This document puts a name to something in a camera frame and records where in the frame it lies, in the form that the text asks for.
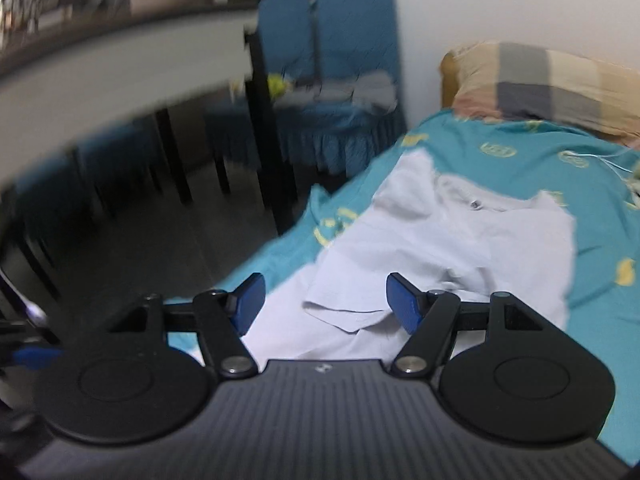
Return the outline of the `white polo shirt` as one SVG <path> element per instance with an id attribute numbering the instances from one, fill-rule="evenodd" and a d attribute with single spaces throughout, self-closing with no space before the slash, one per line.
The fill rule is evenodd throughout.
<path id="1" fill-rule="evenodd" d="M 500 195 L 438 172 L 426 151 L 410 151 L 355 222 L 270 292 L 244 344 L 259 364 L 389 361 L 409 337 L 386 299 L 395 272 L 465 301 L 510 292 L 564 327 L 574 229 L 547 192 Z"/>

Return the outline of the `teal patterned bed sheet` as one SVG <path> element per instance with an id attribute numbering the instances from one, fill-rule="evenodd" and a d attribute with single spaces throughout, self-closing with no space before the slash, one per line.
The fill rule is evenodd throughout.
<path id="1" fill-rule="evenodd" d="M 564 327 L 610 368 L 616 398 L 602 441 L 639 457 L 639 202 L 629 188 L 636 151 L 552 122 L 482 122 L 440 112 L 406 133 L 337 192 L 315 186 L 302 218 L 228 275 L 265 277 L 267 296 L 313 263 L 371 203 L 403 154 L 426 151 L 434 168 L 486 190 L 528 200 L 549 193 L 575 221 L 575 258 Z"/>

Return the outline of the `grey cloth on chair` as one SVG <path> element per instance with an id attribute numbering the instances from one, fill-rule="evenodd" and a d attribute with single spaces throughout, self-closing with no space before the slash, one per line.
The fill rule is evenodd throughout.
<path id="1" fill-rule="evenodd" d="M 285 107 L 318 103 L 349 103 L 364 110 L 389 113 L 398 105 L 397 87 L 385 70 L 346 79 L 327 79 L 320 84 L 296 87 L 278 99 Z"/>

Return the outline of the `plaid beige grey pillow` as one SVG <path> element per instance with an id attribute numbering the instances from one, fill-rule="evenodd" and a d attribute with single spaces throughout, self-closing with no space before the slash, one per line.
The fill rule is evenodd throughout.
<path id="1" fill-rule="evenodd" d="M 442 107 L 488 122 L 555 122 L 639 146 L 639 73 L 507 41 L 450 50 L 439 66 Z"/>

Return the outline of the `blue covered chair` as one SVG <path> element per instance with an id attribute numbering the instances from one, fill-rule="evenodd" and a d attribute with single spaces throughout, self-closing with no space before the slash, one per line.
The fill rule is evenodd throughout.
<path id="1" fill-rule="evenodd" d="M 262 0 L 258 29 L 268 73 L 293 84 L 287 92 L 375 70 L 397 87 L 389 113 L 349 103 L 285 107 L 279 96 L 273 108 L 290 162 L 353 177 L 405 133 L 395 0 Z"/>

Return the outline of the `white dark-edged table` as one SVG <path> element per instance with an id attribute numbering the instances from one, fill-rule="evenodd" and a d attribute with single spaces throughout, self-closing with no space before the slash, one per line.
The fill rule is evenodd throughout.
<path id="1" fill-rule="evenodd" d="M 1 180 L 113 122 L 252 71 L 257 9 L 173 8 L 75 22 L 1 53 Z"/>

